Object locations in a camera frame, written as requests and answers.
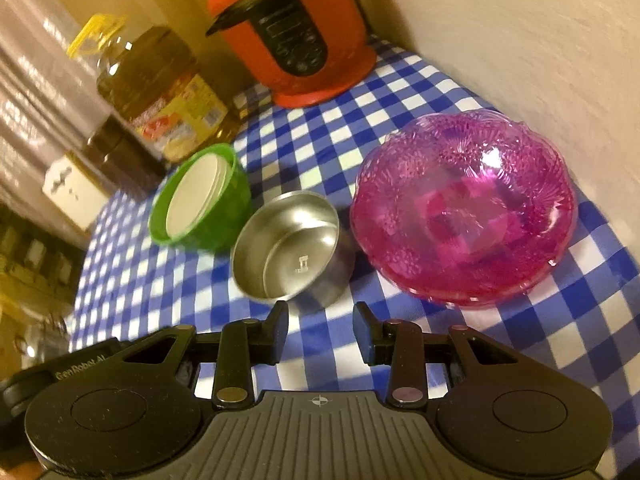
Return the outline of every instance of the curtain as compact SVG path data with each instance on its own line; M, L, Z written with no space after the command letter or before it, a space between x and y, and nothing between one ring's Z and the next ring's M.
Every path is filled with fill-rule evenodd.
M88 235L41 191L49 165L78 154L111 113L92 67L66 56L78 31L58 0L0 0L0 201L82 248Z

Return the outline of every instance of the barcode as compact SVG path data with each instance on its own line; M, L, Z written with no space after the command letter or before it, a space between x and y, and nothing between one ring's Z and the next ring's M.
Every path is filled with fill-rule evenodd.
M222 117L222 110L218 110L217 108L212 108L209 110L209 113L205 115L202 120L206 123L209 128L213 128L218 125L220 118Z

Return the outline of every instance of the stainless steel bowl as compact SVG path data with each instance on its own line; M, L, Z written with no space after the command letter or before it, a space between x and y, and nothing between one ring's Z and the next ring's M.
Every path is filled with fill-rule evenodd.
M240 291L252 300L284 300L304 314L338 299L354 261L351 238L329 201L294 191L251 217L231 254L231 269Z

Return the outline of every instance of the pink glass bowl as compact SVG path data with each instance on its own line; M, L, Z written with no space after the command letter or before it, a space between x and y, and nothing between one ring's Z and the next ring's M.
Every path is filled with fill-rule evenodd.
M558 263L577 201L564 160L490 110L431 114L364 160L351 227L371 264L434 303L487 308Z

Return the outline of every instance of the checkered tablecloth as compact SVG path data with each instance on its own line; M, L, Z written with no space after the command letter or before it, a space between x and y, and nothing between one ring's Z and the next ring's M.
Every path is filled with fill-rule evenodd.
M328 196L348 227L358 167L386 134L420 115L490 107L420 57L386 43L374 46L375 71L332 101L285 110L271 103L265 88L244 96L248 124L234 147L255 207L283 192L313 189ZM599 471L612 478L640 456L640 278L596 206L578 196L578 225L562 262L531 293L499 308L462 312L418 300L384 280L359 253L337 303L291 318L282 362L255 368L258 390L384 392L388 367L365 366L351 331L355 301L369 303L381 319L412 320L429 332L466 323L604 398L614 431ZM153 245L146 229L151 207L151 199L135 204L118 193L98 218L70 320L73 349L178 323L208 332L230 320L266 316L266 306L234 285L227 253ZM430 374L433 395L444 388L436 372ZM212 366L203 367L199 396L210 396L212 374Z

